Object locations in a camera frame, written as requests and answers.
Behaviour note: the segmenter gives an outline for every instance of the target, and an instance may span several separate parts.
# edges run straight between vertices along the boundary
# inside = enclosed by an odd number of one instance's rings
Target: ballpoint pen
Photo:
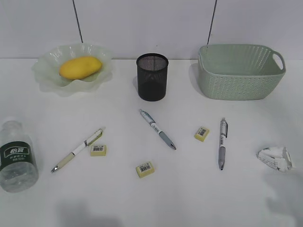
[[[69,153],[64,159],[62,159],[54,168],[52,168],[51,173],[54,173],[65,166],[69,161],[71,161],[77,154],[79,154],[84,148],[93,144],[97,139],[102,136],[103,130],[97,130],[92,136],[85,140],[81,145],[79,145],[75,150]]]
[[[225,117],[222,118],[220,122],[220,142],[219,142],[219,168],[223,170],[225,164],[225,152],[226,148],[224,146],[224,140],[227,138],[228,124],[225,120]]]
[[[153,120],[153,118],[145,111],[140,109],[140,114],[142,117],[150,124],[150,126],[155,129],[155,131],[158,133],[158,135],[161,137],[161,139],[164,140],[164,142],[172,149],[176,150],[176,146],[174,143],[168,138],[168,136],[156,125],[156,122]]]

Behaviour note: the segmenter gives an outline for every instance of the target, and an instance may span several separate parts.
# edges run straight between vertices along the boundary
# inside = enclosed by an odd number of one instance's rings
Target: green glass bowl
[[[93,56],[102,63],[100,71],[84,79],[70,80],[59,75],[63,63],[70,59]],[[60,96],[69,96],[76,92],[91,92],[111,76],[112,54],[105,48],[91,44],[73,44],[58,46],[41,56],[32,67],[40,90],[55,92]]]

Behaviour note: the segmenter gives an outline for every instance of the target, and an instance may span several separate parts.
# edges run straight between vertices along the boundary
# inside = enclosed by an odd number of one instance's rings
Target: white wall
[[[210,44],[262,44],[303,59],[303,0],[218,0]]]
[[[207,43],[214,0],[75,0],[84,42],[116,58],[159,52],[196,58]]]
[[[83,41],[115,58],[196,58],[215,0],[75,0]],[[303,0],[218,0],[210,44],[267,45],[303,59]],[[38,57],[80,42],[72,0],[0,0],[0,58]]]
[[[0,0],[0,58],[37,57],[77,42],[71,0]]]

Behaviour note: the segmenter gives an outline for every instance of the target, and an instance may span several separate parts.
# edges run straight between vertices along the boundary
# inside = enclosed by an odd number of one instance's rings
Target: pen tip
[[[58,166],[55,166],[52,170],[51,170],[51,174],[56,172],[58,170]]]
[[[223,162],[219,162],[219,168],[220,168],[220,170],[223,170],[223,168],[224,168],[224,163]]]
[[[177,150],[175,144],[173,144],[173,143],[170,144],[170,147],[173,148],[174,150]]]

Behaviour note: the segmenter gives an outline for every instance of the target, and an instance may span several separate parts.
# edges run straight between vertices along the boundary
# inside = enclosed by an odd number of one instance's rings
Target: yellow eraser
[[[209,133],[208,129],[201,127],[201,128],[199,128],[199,130],[195,134],[195,138],[197,140],[203,142],[205,140],[206,136],[208,135],[208,133]]]
[[[105,156],[106,150],[106,145],[94,145],[90,149],[90,156]]]
[[[140,178],[145,177],[145,176],[155,172],[155,169],[153,168],[151,162],[147,162],[147,163],[144,163],[142,165],[139,165],[136,168],[136,170],[137,170],[137,173],[138,173]]]

